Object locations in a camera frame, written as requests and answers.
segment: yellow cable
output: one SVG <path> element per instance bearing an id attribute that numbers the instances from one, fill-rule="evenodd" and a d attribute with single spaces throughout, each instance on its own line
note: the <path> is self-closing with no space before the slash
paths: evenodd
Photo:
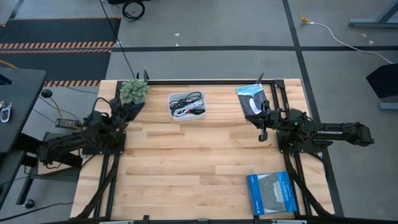
<path id="1" fill-rule="evenodd" d="M 13 65 L 13 64 L 11 64 L 11 63 L 8 63 L 8 62 L 5 62 L 5 61 L 3 61 L 3 60 L 0 60 L 0 63 L 5 64 L 5 65 L 7 65 L 8 67 L 13 68 L 13 69 L 19 69 L 19 68 L 17 68 L 15 65 Z"/>
<path id="2" fill-rule="evenodd" d="M 13 64 L 11 64 L 11 63 L 8 63 L 8 62 L 5 62 L 5 61 L 3 61 L 3 60 L 0 60 L 0 63 L 5 64 L 5 65 L 7 65 L 8 67 L 11 67 L 11 68 L 13 68 L 13 69 L 19 69 L 19 68 L 17 68 L 15 65 L 13 65 Z M 63 120 L 63 121 L 65 122 L 65 119 L 63 118 L 63 116 L 62 116 L 62 114 L 61 114 L 60 107 L 58 106 L 57 102 L 55 102 L 55 100 L 53 100 L 51 97 L 50 97 L 50 100 L 53 101 L 53 103 L 55 104 L 55 107 L 57 108 L 57 111 L 58 111 L 58 114 L 59 114 L 60 117 L 61 117 L 61 120 Z"/>
<path id="3" fill-rule="evenodd" d="M 57 111 L 58 111 L 58 114 L 59 114 L 60 117 L 61 117 L 61 120 L 62 120 L 63 122 L 66 123 L 65 119 L 63 118 L 63 116 L 62 116 L 62 114 L 61 114 L 61 110 L 60 110 L 60 107 L 58 106 L 57 102 L 55 102 L 55 100 L 54 100 L 53 98 L 51 98 L 51 97 L 50 97 L 50 100 L 55 104 L 55 107 L 57 108 Z"/>
<path id="4" fill-rule="evenodd" d="M 308 23 L 308 22 L 311 21 L 309 18 L 300 16 L 300 11 L 301 11 L 301 9 L 303 8 L 304 2 L 305 2 L 305 0 L 303 0 L 303 1 L 301 2 L 300 7 L 298 8 L 297 14 L 298 14 L 298 17 L 301 19 L 301 21 L 302 21 L 303 23 Z"/>

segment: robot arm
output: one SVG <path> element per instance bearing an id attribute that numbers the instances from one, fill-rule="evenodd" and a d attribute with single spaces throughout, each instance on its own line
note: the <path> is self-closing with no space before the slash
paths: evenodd
<path id="1" fill-rule="evenodd" d="M 361 123 L 321 124 L 314 132 L 313 140 L 340 140 L 357 146 L 374 143 L 368 127 Z"/>
<path id="2" fill-rule="evenodd" d="M 134 120 L 145 103 L 122 104 L 110 100 L 111 116 L 94 111 L 85 118 L 79 132 L 50 139 L 38 148 L 39 160 L 45 166 L 53 161 L 80 167 L 81 160 L 70 152 L 83 149 L 83 154 L 120 154 L 124 150 L 124 129 Z"/>
<path id="3" fill-rule="evenodd" d="M 347 141 L 358 146 L 374 143 L 369 128 L 361 123 L 321 124 L 316 128 L 306 112 L 290 109 L 283 118 L 281 111 L 269 108 L 267 100 L 262 104 L 259 114 L 247 116 L 246 119 L 257 129 L 261 129 L 259 141 L 267 140 L 266 128 L 271 128 L 288 133 L 288 142 L 291 144 L 302 144 L 306 140 L 314 143 L 327 142 L 326 146 L 330 145 L 332 140 Z"/>

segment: black mounting plate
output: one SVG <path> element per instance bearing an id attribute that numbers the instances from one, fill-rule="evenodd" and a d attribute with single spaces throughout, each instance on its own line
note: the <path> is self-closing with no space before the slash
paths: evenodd
<path id="1" fill-rule="evenodd" d="M 124 145 L 126 143 L 126 132 L 118 133 L 118 145 L 116 147 L 92 147 L 86 146 L 82 150 L 83 155 L 121 155 L 124 152 Z"/>
<path id="2" fill-rule="evenodd" d="M 289 145 L 290 134 L 287 131 L 276 131 L 276 136 L 278 138 L 279 152 L 280 153 L 317 153 L 322 152 L 322 148 L 319 145 L 313 144 L 310 140 L 305 140 L 303 144 L 299 145 Z"/>

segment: gray floor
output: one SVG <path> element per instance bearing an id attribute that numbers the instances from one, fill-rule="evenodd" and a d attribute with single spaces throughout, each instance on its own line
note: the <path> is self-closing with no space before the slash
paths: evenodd
<path id="1" fill-rule="evenodd" d="M 301 15 L 330 26 L 337 38 L 351 45 L 397 45 L 398 30 L 352 29 L 349 18 L 374 17 L 389 0 L 307 0 Z M 16 0 L 0 2 L 0 24 L 5 23 Z M 301 26 L 297 10 L 301 1 L 289 0 L 301 46 L 337 46 L 322 27 Z M 121 16 L 115 6 L 105 8 L 109 16 Z M 287 19 L 280 0 L 152 0 L 145 2 L 146 14 L 137 22 L 122 21 L 119 37 L 125 47 L 200 45 L 281 45 L 292 46 Z M 95 0 L 25 0 L 17 18 L 103 17 Z M 378 52 L 398 62 L 398 52 Z M 378 110 L 379 99 L 365 77 L 385 61 L 360 52 L 304 52 L 319 114 L 323 122 L 359 121 L 371 128 L 376 143 L 354 147 L 336 142 L 330 147 L 336 183 L 346 217 L 398 220 L 398 156 L 395 127 L 398 113 Z M 301 78 L 295 52 L 208 51 L 208 52 L 128 52 L 133 69 L 146 69 L 151 78 Z M 131 74 L 121 53 L 111 55 L 107 79 L 126 79 Z M 86 116 L 94 95 L 65 88 L 54 89 L 60 107 Z M 35 109 L 56 119 L 57 114 L 40 100 Z M 47 119 L 32 112 L 24 132 L 42 138 L 45 131 L 62 133 Z M 25 211 L 15 206 L 23 181 L 14 183 L 0 217 Z M 76 183 L 38 180 L 29 197 L 37 207 L 73 200 Z M 70 206 L 55 207 L 6 223 L 43 223 L 66 220 Z"/>

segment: blue box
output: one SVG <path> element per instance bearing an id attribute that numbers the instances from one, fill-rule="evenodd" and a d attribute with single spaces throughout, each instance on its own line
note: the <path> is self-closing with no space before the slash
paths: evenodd
<path id="1" fill-rule="evenodd" d="M 253 215 L 296 212 L 292 184 L 287 171 L 252 174 L 246 177 Z"/>

